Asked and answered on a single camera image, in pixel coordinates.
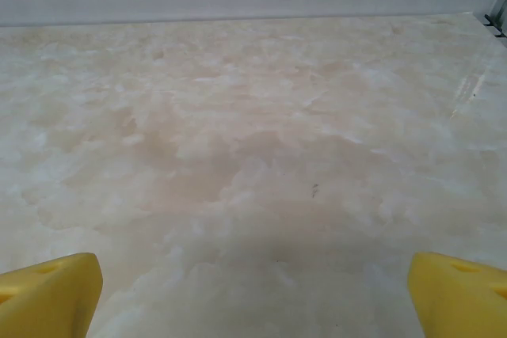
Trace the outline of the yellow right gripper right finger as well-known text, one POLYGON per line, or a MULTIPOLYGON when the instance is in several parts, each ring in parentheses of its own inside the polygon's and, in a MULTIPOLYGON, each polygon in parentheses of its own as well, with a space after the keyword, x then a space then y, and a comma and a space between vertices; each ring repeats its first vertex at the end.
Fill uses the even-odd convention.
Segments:
POLYGON ((407 285, 426 337, 506 336, 505 270, 415 253, 407 285))

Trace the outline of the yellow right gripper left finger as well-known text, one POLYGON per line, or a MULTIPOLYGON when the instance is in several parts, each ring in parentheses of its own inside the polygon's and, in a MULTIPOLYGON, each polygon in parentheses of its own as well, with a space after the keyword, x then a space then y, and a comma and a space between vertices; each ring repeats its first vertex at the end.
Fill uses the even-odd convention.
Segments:
POLYGON ((76 253, 1 274, 1 336, 85 337, 101 295, 97 257, 76 253))

